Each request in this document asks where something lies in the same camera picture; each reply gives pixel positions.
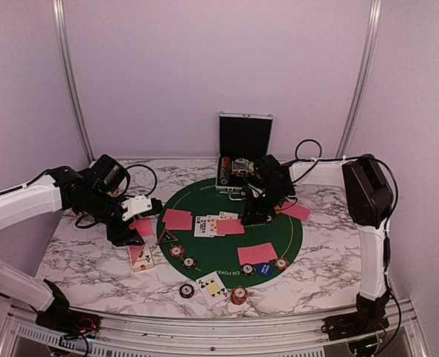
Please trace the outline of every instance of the green poker mat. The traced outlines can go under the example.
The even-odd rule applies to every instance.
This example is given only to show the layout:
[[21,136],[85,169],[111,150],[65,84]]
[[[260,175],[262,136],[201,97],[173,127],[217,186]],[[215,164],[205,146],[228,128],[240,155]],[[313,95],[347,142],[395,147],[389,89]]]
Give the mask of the green poker mat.
[[[175,243],[160,244],[160,249],[168,262],[184,276],[196,280],[206,274],[216,271],[226,288],[236,286],[254,286],[274,279],[281,271],[273,265],[274,271],[269,277],[261,277],[257,272],[252,276],[241,273],[240,260],[237,255],[239,247],[250,247],[270,242],[278,257],[287,259],[290,263],[297,257],[302,244],[302,224],[285,214],[279,214],[266,225],[245,227],[245,234],[228,235],[225,237],[194,237],[195,216],[219,215],[220,211],[238,213],[241,217],[244,202],[234,202],[224,193],[215,190],[215,179],[209,178],[195,182],[173,195],[164,206],[157,223],[157,237],[160,239],[165,224],[163,216],[168,208],[188,210],[193,216],[191,231],[171,231],[178,239]],[[187,270],[182,265],[182,258],[170,255],[170,248],[181,245],[185,249],[185,257],[196,259],[196,268]]]

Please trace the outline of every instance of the marble tabletop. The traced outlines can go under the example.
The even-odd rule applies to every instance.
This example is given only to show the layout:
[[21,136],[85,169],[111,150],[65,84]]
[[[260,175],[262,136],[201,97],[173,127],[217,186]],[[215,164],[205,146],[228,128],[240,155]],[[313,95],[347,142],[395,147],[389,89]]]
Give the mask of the marble tabletop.
[[[216,175],[214,159],[156,159],[142,163],[158,175],[153,197],[166,202],[175,192]],[[146,193],[151,173],[132,170],[130,193]],[[127,247],[106,239],[105,226],[74,227],[67,211],[49,242],[37,272],[55,282],[72,306],[119,314],[170,318],[230,318],[289,315],[355,304],[361,277],[359,234],[348,216],[343,193],[332,187],[298,186],[298,203],[311,210],[303,222],[301,250],[291,266],[266,283],[248,288],[242,305],[224,300],[209,306],[201,294],[179,295],[189,282],[165,259],[156,237],[147,237],[155,268],[132,272]]]

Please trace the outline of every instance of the poker chip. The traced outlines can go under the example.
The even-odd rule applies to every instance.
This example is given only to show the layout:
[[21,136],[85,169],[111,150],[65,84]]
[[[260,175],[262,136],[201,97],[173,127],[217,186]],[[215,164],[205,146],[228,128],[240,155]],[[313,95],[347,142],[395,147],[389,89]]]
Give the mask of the poker chip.
[[181,258],[185,255],[185,248],[181,245],[174,245],[170,248],[170,255],[174,258]]
[[196,268],[196,259],[192,257],[186,257],[183,259],[183,267],[187,270],[192,270]]
[[272,265],[269,263],[263,263],[256,266],[256,271],[261,277],[270,277],[274,268],[272,268]]
[[276,263],[274,265],[279,270],[286,270],[287,268],[289,268],[289,261],[284,258],[279,258],[276,259]]
[[250,277],[254,275],[254,266],[252,266],[251,264],[245,264],[244,266],[241,267],[241,272],[245,276]]
[[189,299],[195,293],[195,289],[190,284],[183,284],[180,286],[180,296],[184,299]]
[[246,299],[248,298],[248,291],[246,288],[243,288],[242,286],[238,286],[233,289],[231,292],[231,302],[234,305],[241,305],[242,303],[246,302]]

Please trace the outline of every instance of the robotic arm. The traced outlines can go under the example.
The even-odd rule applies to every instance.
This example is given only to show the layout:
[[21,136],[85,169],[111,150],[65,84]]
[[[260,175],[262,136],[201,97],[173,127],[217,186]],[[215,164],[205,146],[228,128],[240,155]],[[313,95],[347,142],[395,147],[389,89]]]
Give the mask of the robotic arm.
[[[102,155],[80,172],[70,167],[46,170],[27,184],[0,192],[0,230],[43,213],[72,208],[87,212],[106,225],[107,239],[113,245],[141,245],[143,239],[129,224],[139,216],[161,211],[161,202],[146,196],[113,197],[128,172],[114,159]],[[0,294],[32,306],[36,323],[72,333],[85,318],[98,322],[98,316],[75,312],[55,284],[35,279],[0,260]]]
[[271,222],[275,208],[295,195],[292,183],[338,187],[347,197],[348,212],[356,223],[362,250],[362,282],[356,296],[357,312],[326,318],[322,331],[331,341],[388,327],[385,305],[390,299],[385,272],[390,260],[388,230],[393,193],[372,155],[349,161],[311,161],[279,164],[271,155],[255,162],[258,186],[245,186],[246,209],[242,223]]

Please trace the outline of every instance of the vertical metal post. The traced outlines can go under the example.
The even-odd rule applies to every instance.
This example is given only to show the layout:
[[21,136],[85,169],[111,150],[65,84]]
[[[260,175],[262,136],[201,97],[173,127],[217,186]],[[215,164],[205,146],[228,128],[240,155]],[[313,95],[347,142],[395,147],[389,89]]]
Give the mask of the vertical metal post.
[[382,0],[372,0],[370,7],[370,17],[368,19],[367,33],[365,35],[365,45],[363,48],[362,61],[360,63],[359,76],[356,81],[355,91],[353,93],[352,103],[348,111],[347,121],[342,133],[336,157],[342,157],[348,148],[352,138],[353,129],[356,125],[356,119],[359,114],[360,102],[362,101],[365,84],[370,74],[371,63],[374,58],[376,47],[376,36],[378,34],[378,24],[382,13]]
[[94,151],[92,150],[91,141],[89,140],[89,135],[87,133],[86,122],[84,121],[83,111],[80,107],[79,94],[77,93],[76,81],[74,79],[74,70],[72,67],[71,54],[69,52],[68,34],[65,28],[64,4],[63,0],[53,0],[53,2],[54,19],[56,22],[56,30],[63,59],[64,74],[68,84],[77,128],[79,129],[80,140],[83,145],[86,159],[91,163],[95,159]]

